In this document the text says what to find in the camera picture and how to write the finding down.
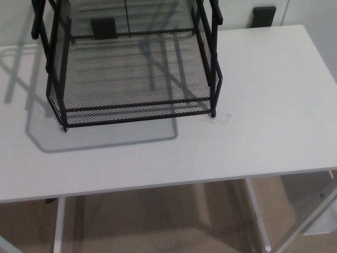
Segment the desk leg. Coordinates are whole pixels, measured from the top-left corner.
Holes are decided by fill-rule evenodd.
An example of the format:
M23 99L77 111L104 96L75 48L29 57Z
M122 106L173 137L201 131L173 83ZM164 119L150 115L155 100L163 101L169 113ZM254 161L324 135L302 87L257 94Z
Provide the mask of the desk leg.
M263 219L262 219L262 214L261 214L261 211L260 211L259 203L257 201L257 197L256 197L256 194L255 194L255 190L254 190L252 180L250 178L247 178L247 179L245 179L245 182L246 182L248 193L250 195L250 198L251 198L251 201L252 201L252 204L253 204L255 215L256 215L256 218L257 218L257 225L259 227L260 236L261 236L261 239L263 241L264 248L267 252L270 252L272 249L271 249L271 246L270 246L267 230L265 228L265 225L264 225L264 222L263 222Z
M4 249L5 252L8 253L22 253L22 251L15 248L11 243L0 236L0 251L1 249Z
M62 237L63 237L63 224L65 213L65 200L66 197L60 197L58 199L55 240L54 240L54 253L62 252Z
M317 194L317 196L315 196L311 206L308 207L307 212L298 218L280 242L273 247L271 253L281 253L306 227L315 220L315 218L319 216L322 211L324 211L326 207L328 207L336 196L337 179L333 179L321 194Z

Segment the mesh basket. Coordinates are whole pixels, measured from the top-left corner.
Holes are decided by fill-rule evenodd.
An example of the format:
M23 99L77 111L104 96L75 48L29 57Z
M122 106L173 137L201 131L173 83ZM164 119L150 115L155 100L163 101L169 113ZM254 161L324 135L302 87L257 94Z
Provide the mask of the mesh basket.
M215 111L222 76L199 0L58 6L47 96L63 127Z

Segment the floor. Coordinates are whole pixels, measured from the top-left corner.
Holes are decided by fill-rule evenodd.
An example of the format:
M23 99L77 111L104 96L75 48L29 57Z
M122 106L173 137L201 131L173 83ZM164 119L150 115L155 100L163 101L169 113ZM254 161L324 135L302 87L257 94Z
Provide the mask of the floor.
M292 209L279 177L253 183L274 245L294 223ZM51 252L56 208L1 204L0 235L24 253ZM300 236L285 253L336 251L337 231ZM63 252L264 253L243 180L68 198Z

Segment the black metal frame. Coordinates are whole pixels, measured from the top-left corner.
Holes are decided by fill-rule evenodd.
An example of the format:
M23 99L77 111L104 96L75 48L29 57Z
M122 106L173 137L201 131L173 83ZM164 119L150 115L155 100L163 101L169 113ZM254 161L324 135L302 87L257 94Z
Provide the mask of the black metal frame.
M200 54L202 58L202 62L205 69L205 75L208 82L208 86L210 87L210 97L206 98L194 98L194 99L184 99L184 100L168 100L168 101L159 101L159 102L149 102L149 103L134 103L134 104L123 104L123 105L110 105L110 106L91 106L86 108L67 108L64 104L64 92L65 92L65 82L66 82L66 71L67 71L67 58L68 58L68 50L69 45L74 40L82 39L82 38L93 38L93 35L84 35L84 36L72 36L71 35L71 19L67 17L67 20L62 20L61 17L61 9L62 3L65 0L48 0L54 10L54 19L52 26L51 39L48 41L48 37L46 34L45 25L43 22L43 12L46 0L32 0L32 4L34 7L35 18L32 27L32 38L38 39L41 37L43 48L45 51L45 55L47 58L46 70L49 73L48 84L46 95L48 101L56 115L56 118L63 130L66 132L67 128L72 127L84 127L89 125L102 125L102 124L112 124L112 123L123 123L123 122L132 122L132 121L143 121L143 120L152 120L152 119L163 119L163 118L173 118L177 116L188 116L188 115L196 115L196 114L206 114L210 113L211 117L216 116L216 105L219 98L219 93L222 85L222 73L217 60L217 27L222 25L223 17L219 8L219 0L210 0L212 7L212 25L210 25L207 21L205 9L203 7L203 0L196 0L196 8L191 9L191 17L193 21L193 26L191 28L184 29L174 29L174 30L160 30L160 31L152 31L152 32L130 32L130 26L128 23L128 15L126 8L126 18L127 18L127 33L119 33L118 36L133 36L133 35L147 35L147 34L160 34L160 33L178 33L178 32L192 32L195 34L197 38L197 42L200 48ZM209 51L211 53L210 64L206 56L205 52L205 42L202 40L201 32L200 32L200 20L202 22L203 29L206 35L206 43L209 47ZM64 38L64 46L62 51L62 63L61 63L61 71L60 78L57 77L54 59L56 54L56 41L57 41L57 32L59 26L62 26L65 32ZM51 98L51 90L52 87L56 93L56 101ZM68 124L67 123L67 112L81 112L81 111L94 111L94 110L105 110L105 109L118 109L118 108L133 108L139 106L150 106L150 105L161 105L161 104L175 104L175 103L189 103L189 102L199 102L199 101L210 101L210 110L200 110L196 112L187 112L187 113L173 113L166 115L156 115L156 116L146 116L141 118L132 118L132 119L121 119L121 120L109 120L109 121L98 121L98 122L87 122L87 123L77 123L77 124Z

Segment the white wall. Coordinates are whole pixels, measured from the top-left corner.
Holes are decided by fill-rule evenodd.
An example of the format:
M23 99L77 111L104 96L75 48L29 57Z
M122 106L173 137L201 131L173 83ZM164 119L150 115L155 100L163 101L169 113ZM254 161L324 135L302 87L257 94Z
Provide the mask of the white wall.
M30 0L0 0L0 45L33 43L30 30L33 8Z
M220 30L247 28L252 18L253 8L261 6L276 6L273 26L281 25L287 2L288 0L219 0L223 16L223 25ZM210 1L204 0L204 6L210 20Z
M337 78L337 0L290 0L283 25L303 24Z
M211 13L209 0L205 1L207 14ZM252 9L258 6L277 7L273 25L280 25L288 0L219 0L224 17L221 30L246 28ZM0 0L0 46L36 43L31 39L33 21L31 0Z

